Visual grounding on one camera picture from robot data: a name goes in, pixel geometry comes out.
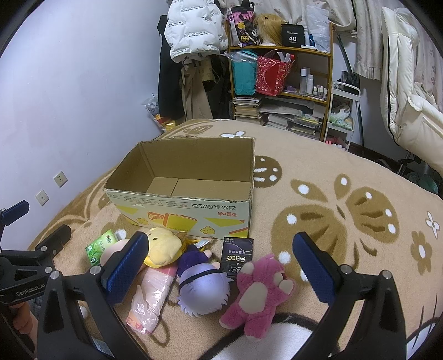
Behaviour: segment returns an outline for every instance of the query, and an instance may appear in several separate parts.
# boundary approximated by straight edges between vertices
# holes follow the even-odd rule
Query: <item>cardboard box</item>
[[[201,237],[248,237],[252,138],[183,137],[138,143],[105,184],[133,224]]]

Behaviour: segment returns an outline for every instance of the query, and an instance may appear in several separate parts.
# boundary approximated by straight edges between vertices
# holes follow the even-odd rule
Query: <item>purple haired doll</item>
[[[179,259],[179,305],[191,316],[213,313],[228,301],[229,282],[233,280],[220,271],[219,262],[208,264],[211,255],[211,250],[200,252],[190,245]]]

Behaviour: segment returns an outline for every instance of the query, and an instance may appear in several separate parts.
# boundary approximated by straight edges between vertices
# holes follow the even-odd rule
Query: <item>patterned red bag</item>
[[[277,96],[283,91],[284,81],[291,71],[292,62],[284,63],[272,58],[275,50],[259,56],[257,61],[257,81],[255,88],[258,93]]]

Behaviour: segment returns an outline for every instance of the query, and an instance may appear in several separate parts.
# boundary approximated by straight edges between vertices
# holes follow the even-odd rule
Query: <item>human hand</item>
[[[31,307],[27,302],[11,306],[11,309],[18,309],[16,316],[12,320],[14,328],[20,332],[20,334],[29,334],[32,331],[32,317]]]

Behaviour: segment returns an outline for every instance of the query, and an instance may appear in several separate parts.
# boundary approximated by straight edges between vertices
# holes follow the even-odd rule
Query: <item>bear's ear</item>
[[[185,241],[186,235],[188,235],[186,231],[179,231],[175,234],[175,236],[177,236],[182,242]]]

